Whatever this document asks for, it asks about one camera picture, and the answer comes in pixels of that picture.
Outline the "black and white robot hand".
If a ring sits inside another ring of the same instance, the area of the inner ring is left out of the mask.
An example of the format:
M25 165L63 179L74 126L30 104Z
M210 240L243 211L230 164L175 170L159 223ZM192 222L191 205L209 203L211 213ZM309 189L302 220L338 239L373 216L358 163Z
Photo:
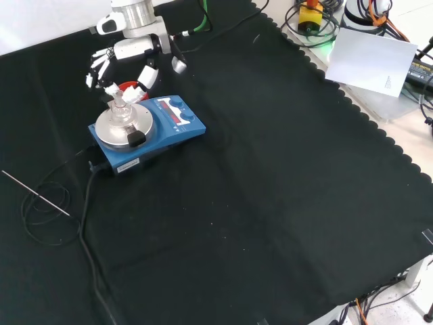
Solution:
M131 60L143 60L144 67L139 73L133 86L122 91L122 100L127 104L134 104L142 100L151 89L158 77L158 67L154 59L165 50L164 42L167 41L167 51L172 55L171 64L173 70L181 74L187 63L179 48L174 43L173 35L145 35L134 39L124 39L111 47L96 51L91 56L89 72L86 75L86 86L93 89L103 89L105 93L114 96L120 87L109 77L109 69L115 63Z

